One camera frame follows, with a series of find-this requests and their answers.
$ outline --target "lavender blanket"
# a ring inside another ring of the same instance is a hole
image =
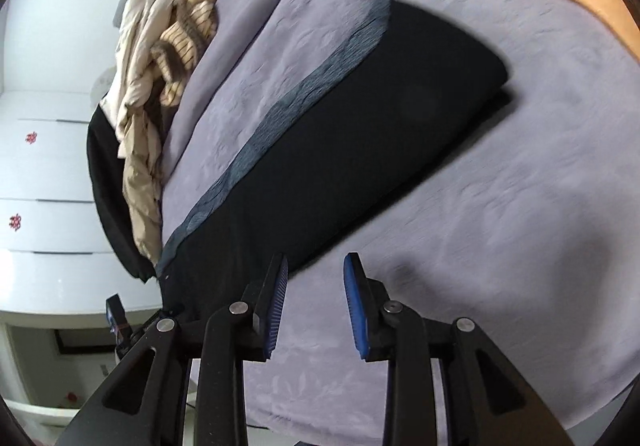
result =
[[[165,156],[165,240],[372,1],[219,0]],[[245,365],[248,415],[312,444],[380,444],[386,369],[359,361],[342,290],[358,251],[423,316],[477,320],[573,425],[640,370],[638,63],[570,0],[402,1],[502,54],[512,107],[290,282],[273,359]]]

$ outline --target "black garment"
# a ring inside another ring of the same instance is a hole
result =
[[[393,2],[377,47],[274,143],[159,277],[164,308],[206,318],[282,251],[295,270],[433,162],[506,81],[487,47]]]
[[[122,194],[124,159],[118,159],[118,140],[100,107],[89,122],[86,156],[100,223],[116,256],[135,278],[146,282],[156,275],[151,261],[138,251],[129,207]]]

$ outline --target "red flower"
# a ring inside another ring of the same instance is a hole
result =
[[[9,227],[17,231],[20,229],[20,223],[22,222],[22,217],[16,213],[13,217],[9,217]]]

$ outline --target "metal screw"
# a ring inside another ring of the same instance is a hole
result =
[[[236,301],[229,306],[231,314],[244,314],[249,310],[249,306],[243,301]]]
[[[162,318],[157,324],[156,329],[160,332],[168,332],[173,330],[175,327],[175,321],[171,318]]]
[[[460,318],[456,321],[456,327],[458,327],[463,332],[471,332],[476,328],[476,324],[473,323],[469,318]]]
[[[382,308],[389,314],[398,314],[400,311],[402,311],[402,304],[396,300],[388,300],[385,301],[385,304],[382,306]]]

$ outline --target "bed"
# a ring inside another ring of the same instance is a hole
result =
[[[217,209],[211,191],[374,1],[218,0],[220,29],[164,147],[165,302],[195,290],[181,257]],[[248,416],[313,444],[380,443],[386,368],[360,362],[342,290],[342,260],[357,251],[421,315],[478,321],[572,426],[640,370],[638,62],[571,0],[399,1],[499,54],[510,100],[296,271],[273,359],[245,365]]]

